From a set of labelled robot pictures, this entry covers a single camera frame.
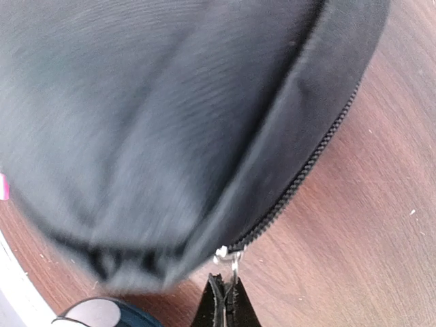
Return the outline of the black student backpack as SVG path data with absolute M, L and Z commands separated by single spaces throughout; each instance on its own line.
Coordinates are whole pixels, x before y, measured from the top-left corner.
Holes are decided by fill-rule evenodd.
M 387 1 L 2 1 L 1 171 L 113 292 L 173 286 L 284 208 Z

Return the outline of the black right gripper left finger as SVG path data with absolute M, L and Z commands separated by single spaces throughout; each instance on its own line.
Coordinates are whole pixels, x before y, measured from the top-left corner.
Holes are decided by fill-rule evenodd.
M 198 310 L 192 321 L 193 327 L 225 326 L 225 284 L 222 276 L 208 276 Z

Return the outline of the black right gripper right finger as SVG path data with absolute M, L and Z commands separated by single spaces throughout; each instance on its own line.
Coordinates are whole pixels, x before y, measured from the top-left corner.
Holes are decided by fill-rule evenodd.
M 225 326 L 260 327 L 245 287 L 239 277 L 228 284 L 225 293 Z

